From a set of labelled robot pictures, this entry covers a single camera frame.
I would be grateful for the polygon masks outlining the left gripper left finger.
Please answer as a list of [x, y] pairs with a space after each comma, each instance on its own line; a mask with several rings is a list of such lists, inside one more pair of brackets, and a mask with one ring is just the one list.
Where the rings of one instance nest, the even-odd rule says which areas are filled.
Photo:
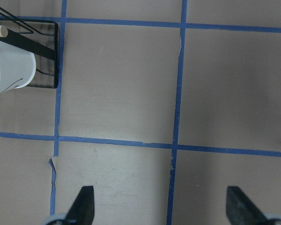
[[95, 216], [93, 186], [83, 186], [65, 217], [66, 225], [91, 225]]

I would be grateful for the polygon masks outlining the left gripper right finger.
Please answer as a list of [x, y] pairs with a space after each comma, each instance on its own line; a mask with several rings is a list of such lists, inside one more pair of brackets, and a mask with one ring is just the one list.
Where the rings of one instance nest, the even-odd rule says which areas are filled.
[[231, 225], [265, 225], [266, 216], [237, 186], [226, 190], [226, 216]]

